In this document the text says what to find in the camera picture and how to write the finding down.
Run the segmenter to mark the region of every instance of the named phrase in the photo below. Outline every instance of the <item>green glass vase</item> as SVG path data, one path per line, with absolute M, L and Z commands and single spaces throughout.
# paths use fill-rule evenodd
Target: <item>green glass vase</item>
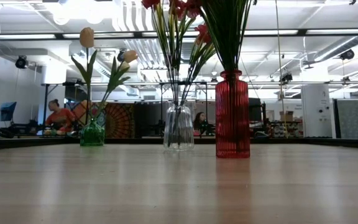
M 104 128 L 97 124 L 95 119 L 91 121 L 81 131 L 81 146 L 102 146 L 104 144 Z

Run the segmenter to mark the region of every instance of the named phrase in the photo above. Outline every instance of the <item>desk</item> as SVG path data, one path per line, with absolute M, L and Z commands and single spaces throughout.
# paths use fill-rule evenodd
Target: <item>desk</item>
M 0 150 L 0 224 L 357 223 L 358 149 L 77 144 Z

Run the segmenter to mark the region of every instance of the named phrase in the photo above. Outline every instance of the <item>cardboard box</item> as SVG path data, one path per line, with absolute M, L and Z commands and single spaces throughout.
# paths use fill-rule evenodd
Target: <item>cardboard box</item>
M 284 112 L 280 111 L 280 121 L 284 121 Z M 285 112 L 285 121 L 293 121 L 293 111 Z

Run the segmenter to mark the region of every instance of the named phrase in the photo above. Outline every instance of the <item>red vase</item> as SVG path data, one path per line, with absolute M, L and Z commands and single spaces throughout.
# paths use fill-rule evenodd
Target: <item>red vase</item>
M 216 157 L 249 158 L 248 84 L 241 71 L 222 72 L 216 85 Z

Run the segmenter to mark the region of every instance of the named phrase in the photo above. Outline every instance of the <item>computer monitor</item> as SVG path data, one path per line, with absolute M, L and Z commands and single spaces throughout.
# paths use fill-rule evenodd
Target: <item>computer monitor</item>
M 262 121 L 262 110 L 259 98 L 249 98 L 249 120 Z
M 16 102 L 3 103 L 0 111 L 0 121 L 11 121 L 13 118 L 13 112 L 16 108 Z

